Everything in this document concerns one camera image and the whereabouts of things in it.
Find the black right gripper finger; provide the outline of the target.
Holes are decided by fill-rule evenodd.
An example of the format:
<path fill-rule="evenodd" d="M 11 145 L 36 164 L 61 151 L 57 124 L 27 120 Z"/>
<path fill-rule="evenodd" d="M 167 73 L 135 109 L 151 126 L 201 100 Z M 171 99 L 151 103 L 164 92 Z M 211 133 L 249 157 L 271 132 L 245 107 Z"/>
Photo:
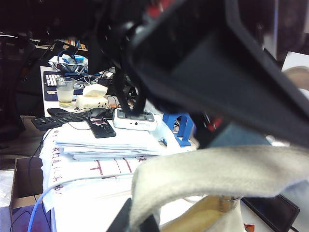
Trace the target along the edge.
<path fill-rule="evenodd" d="M 128 198 L 119 213 L 107 229 L 107 232 L 132 232 L 129 227 L 129 211 L 132 206 L 132 199 Z M 138 225 L 138 232 L 160 232 L 159 226 L 153 214 L 147 217 Z"/>

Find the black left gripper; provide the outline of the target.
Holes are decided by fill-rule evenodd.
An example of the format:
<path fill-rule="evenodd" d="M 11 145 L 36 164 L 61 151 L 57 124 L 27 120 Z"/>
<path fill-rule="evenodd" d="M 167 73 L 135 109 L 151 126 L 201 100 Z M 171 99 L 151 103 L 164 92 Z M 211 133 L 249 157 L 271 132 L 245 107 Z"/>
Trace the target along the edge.
<path fill-rule="evenodd" d="M 309 145 L 309 101 L 241 22 L 236 0 L 147 6 L 126 61 L 149 100 Z"/>

